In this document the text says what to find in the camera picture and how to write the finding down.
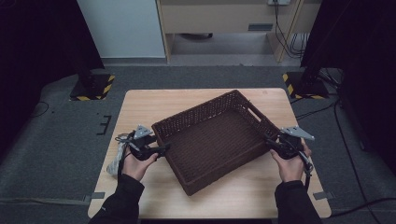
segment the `yellow and black hazard tape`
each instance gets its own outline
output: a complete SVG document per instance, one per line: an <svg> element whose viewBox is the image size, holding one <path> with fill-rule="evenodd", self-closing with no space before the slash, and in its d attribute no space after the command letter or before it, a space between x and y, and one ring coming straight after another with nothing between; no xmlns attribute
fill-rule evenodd
<svg viewBox="0 0 396 224"><path fill-rule="evenodd" d="M286 87L288 88L288 92L291 98L301 99L301 98L308 98L308 99L325 99L327 98L326 95L315 95L315 94L296 94L294 92L294 88L291 85L290 79L288 74L283 74L283 81L285 81Z"/></svg>
<svg viewBox="0 0 396 224"><path fill-rule="evenodd" d="M108 92L110 91L111 85L113 84L115 76L110 76L108 78L107 84L105 88L103 89L103 93L101 95L96 95L96 96L85 96L85 95L80 95L80 96L74 96L70 97L71 101L90 101L90 100L103 100L106 98Z"/></svg>

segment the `black sleeve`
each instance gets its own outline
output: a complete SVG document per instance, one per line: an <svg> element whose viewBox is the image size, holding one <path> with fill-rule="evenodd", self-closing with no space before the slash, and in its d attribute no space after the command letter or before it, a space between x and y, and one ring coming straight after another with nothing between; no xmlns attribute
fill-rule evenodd
<svg viewBox="0 0 396 224"><path fill-rule="evenodd" d="M137 223L139 217L139 200L144 186L128 175L122 175L116 192L110 195L90 224L100 223Z"/></svg>
<svg viewBox="0 0 396 224"><path fill-rule="evenodd" d="M322 223L301 180L281 183L275 191L278 223Z"/></svg>

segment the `person's arm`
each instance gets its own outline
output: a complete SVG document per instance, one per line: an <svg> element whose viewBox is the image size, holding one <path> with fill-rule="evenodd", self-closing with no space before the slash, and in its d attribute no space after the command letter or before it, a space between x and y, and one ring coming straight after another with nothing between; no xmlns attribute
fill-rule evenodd
<svg viewBox="0 0 396 224"><path fill-rule="evenodd" d="M114 194L110 195L103 203L101 209L90 220L90 224L111 223L137 223L139 217L139 200L144 186L140 183L146 170L157 160L158 154L153 154L146 161L139 161L132 154L126 155L121 174L119 173L118 185Z"/></svg>
<svg viewBox="0 0 396 224"><path fill-rule="evenodd" d="M307 157L311 150L306 144L304 153ZM317 224L322 223L306 189L301 181L304 163L300 157L283 160L271 149L271 155L279 167L282 183L276 187L275 197L279 224Z"/></svg>

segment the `white wall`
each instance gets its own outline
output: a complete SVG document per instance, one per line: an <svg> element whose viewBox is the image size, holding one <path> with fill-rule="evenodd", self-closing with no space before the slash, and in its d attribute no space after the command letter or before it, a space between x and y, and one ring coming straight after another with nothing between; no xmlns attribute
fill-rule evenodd
<svg viewBox="0 0 396 224"><path fill-rule="evenodd" d="M165 58L155 0L78 0L102 58Z"/></svg>

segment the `brown woven basket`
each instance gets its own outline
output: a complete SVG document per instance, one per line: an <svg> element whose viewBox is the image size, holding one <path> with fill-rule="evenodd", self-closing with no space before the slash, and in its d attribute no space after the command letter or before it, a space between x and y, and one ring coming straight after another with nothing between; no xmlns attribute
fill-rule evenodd
<svg viewBox="0 0 396 224"><path fill-rule="evenodd" d="M268 152L265 134L276 139L279 132L237 90L156 122L151 127L159 146L171 143L165 157L187 195Z"/></svg>

